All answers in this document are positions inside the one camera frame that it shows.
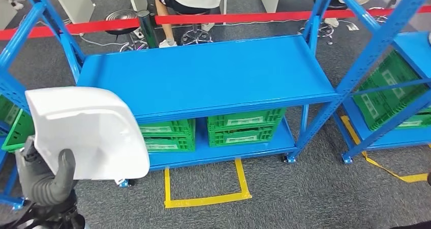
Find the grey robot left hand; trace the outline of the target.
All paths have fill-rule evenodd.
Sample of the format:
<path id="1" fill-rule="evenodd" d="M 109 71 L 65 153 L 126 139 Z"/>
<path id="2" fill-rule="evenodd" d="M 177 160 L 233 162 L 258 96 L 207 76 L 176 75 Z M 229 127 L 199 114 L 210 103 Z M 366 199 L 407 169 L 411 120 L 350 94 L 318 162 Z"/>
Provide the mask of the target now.
<path id="1" fill-rule="evenodd" d="M 76 160 L 71 149 L 64 149 L 58 154 L 58 169 L 53 172 L 44 158 L 35 148 L 35 136 L 27 137 L 24 147 L 15 152 L 19 180 L 26 197 L 31 197 L 37 190 L 36 183 L 43 182 L 47 188 L 43 191 L 68 195 L 74 189 Z"/>

